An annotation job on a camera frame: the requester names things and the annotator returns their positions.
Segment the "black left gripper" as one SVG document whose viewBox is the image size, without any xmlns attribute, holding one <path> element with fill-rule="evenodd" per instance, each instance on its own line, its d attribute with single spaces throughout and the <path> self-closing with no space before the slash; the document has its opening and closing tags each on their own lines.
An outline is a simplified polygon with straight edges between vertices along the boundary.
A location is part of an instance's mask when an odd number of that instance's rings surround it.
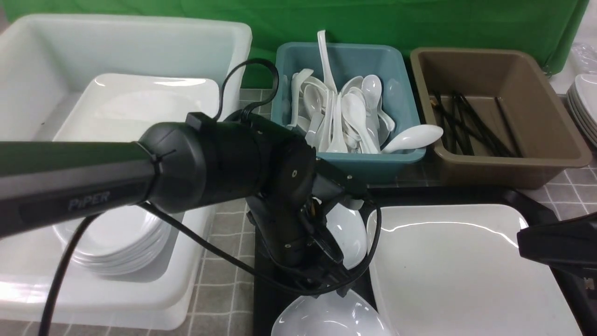
<svg viewBox="0 0 597 336">
<path fill-rule="evenodd" d="M 325 210 L 317 198 L 312 196 L 307 200 L 297 215 L 299 224 L 305 228 L 305 238 L 298 247 L 290 247 L 300 259 L 297 265 L 280 266 L 302 296 L 315 299 L 352 277 L 344 265 L 345 254 L 327 228 Z"/>
</svg>

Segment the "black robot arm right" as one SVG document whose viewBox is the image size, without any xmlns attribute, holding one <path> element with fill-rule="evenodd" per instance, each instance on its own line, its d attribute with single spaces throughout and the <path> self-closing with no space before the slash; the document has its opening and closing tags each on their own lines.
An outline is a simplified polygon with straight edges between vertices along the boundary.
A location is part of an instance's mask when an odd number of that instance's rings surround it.
<svg viewBox="0 0 597 336">
<path fill-rule="evenodd" d="M 520 256 L 580 277 L 596 299 L 597 215 L 534 225 L 517 234 Z"/>
</svg>

